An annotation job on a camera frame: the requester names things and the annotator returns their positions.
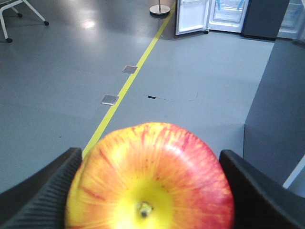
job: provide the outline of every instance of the gray wall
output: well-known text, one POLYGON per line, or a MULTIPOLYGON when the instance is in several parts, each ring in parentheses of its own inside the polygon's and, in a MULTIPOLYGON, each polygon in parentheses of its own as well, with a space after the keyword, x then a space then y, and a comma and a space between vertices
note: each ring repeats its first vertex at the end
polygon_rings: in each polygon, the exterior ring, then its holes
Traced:
POLYGON ((304 153, 305 44, 277 39, 246 119, 244 158, 283 184, 304 153))

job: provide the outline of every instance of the apple stem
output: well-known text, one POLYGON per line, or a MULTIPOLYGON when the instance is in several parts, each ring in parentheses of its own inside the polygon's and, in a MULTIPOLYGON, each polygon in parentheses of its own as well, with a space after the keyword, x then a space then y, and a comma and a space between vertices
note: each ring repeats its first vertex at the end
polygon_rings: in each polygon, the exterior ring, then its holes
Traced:
POLYGON ((147 202, 141 202, 139 204, 139 212, 143 219, 148 217, 152 210, 153 207, 147 202))

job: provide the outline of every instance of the open refrigerator door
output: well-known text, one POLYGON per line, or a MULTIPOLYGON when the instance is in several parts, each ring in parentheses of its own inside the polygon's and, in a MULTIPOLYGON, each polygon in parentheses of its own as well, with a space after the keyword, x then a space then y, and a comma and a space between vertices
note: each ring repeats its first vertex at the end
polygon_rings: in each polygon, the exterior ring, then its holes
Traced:
POLYGON ((177 0, 175 34, 208 33, 210 0, 177 0))

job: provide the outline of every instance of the metal floor plate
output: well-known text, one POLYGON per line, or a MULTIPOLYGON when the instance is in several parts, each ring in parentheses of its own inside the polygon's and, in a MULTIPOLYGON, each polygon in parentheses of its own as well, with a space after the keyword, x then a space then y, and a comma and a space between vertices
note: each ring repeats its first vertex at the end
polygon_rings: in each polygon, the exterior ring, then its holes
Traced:
POLYGON ((105 95, 101 104, 113 106, 118 101, 119 97, 116 95, 105 95))
POLYGON ((122 72, 134 74, 135 70, 137 70, 137 68, 138 68, 137 66, 126 65, 122 72))

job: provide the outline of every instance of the chair wheel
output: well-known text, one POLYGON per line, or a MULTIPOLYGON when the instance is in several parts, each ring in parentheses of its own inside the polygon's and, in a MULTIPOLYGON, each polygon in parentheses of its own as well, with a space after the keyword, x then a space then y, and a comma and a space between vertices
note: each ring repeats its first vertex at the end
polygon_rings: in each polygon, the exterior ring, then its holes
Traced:
POLYGON ((12 43, 12 42, 13 42, 13 39, 8 37, 8 38, 6 39, 6 42, 7 42, 7 43, 12 43))

